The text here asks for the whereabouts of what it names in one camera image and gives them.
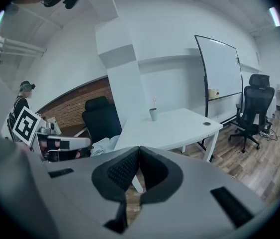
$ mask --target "gray mug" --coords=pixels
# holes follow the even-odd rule
[[[157,112],[156,108],[150,109],[150,115],[151,115],[152,121],[158,120],[158,112]]]

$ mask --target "whiteboard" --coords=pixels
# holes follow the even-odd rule
[[[216,89],[222,98],[242,92],[237,51],[225,43],[195,36],[205,68],[208,89]]]

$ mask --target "chair base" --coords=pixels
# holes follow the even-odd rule
[[[228,138],[228,140],[230,141],[232,137],[240,137],[242,136],[244,138],[244,147],[243,149],[241,150],[242,153],[245,153],[245,147],[246,147],[246,141],[247,139],[250,139],[251,141],[253,141],[255,144],[257,144],[257,147],[256,149],[260,149],[260,144],[253,138],[252,135],[246,133],[244,130],[241,130],[239,128],[236,129],[236,132],[240,132],[240,133],[236,133],[236,134],[231,134]]]

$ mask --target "black office chair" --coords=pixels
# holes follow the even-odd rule
[[[243,153],[245,153],[247,139],[256,143],[257,149],[260,148],[259,143],[253,138],[253,135],[258,134],[264,129],[266,124],[266,113],[275,94],[275,89],[269,87],[268,75],[253,74],[249,79],[249,84],[250,86],[246,86],[244,89],[245,107],[242,116],[240,116],[241,107],[236,105],[236,121],[238,126],[244,130],[238,128],[237,130],[239,133],[232,134],[228,138],[228,140],[231,140],[231,137],[243,136]],[[254,124],[257,114],[259,115],[259,121],[258,124]]]
[[[82,119],[88,128],[92,143],[106,137],[112,138],[122,132],[115,105],[109,104],[105,96],[87,100]]]

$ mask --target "brick wall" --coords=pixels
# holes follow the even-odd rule
[[[104,78],[86,84],[64,96],[54,100],[38,113],[47,119],[55,117],[59,128],[84,124],[81,114],[85,110],[86,100],[106,96],[109,103],[113,103],[113,97],[109,79]]]

